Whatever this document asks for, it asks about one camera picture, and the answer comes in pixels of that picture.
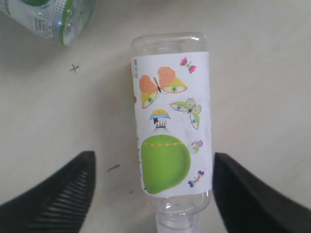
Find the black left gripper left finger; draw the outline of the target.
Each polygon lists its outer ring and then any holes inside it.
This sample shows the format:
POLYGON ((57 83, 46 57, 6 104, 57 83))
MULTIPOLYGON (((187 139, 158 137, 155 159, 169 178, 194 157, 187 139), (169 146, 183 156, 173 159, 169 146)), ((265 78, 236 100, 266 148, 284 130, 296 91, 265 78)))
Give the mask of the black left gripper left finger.
POLYGON ((2 233, 78 233, 95 191, 95 152, 83 151, 0 206, 2 233))

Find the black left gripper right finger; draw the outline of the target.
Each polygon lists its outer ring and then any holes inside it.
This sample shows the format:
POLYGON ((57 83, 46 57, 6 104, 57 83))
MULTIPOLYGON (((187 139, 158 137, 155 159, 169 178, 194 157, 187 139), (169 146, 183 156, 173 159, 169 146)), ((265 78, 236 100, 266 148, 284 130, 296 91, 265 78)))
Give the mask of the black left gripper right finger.
POLYGON ((228 233, 309 233, 311 211, 226 153, 215 153, 213 194, 228 233))

